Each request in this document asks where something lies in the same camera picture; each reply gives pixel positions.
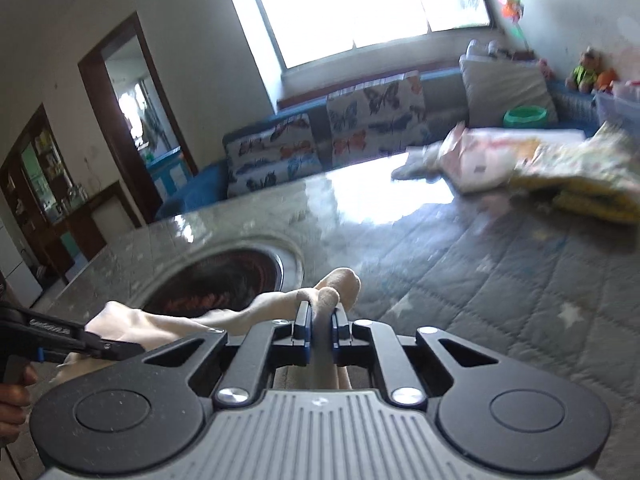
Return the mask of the person's left hand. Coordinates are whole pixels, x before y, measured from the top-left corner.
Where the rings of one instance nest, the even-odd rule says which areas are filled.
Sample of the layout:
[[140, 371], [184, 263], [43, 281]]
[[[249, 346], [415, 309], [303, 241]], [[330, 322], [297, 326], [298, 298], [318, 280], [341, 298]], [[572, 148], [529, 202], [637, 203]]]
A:
[[32, 364], [28, 364], [16, 384], [2, 382], [0, 386], [0, 438], [2, 444], [14, 442], [26, 422], [26, 408], [32, 404], [28, 388], [38, 377]]

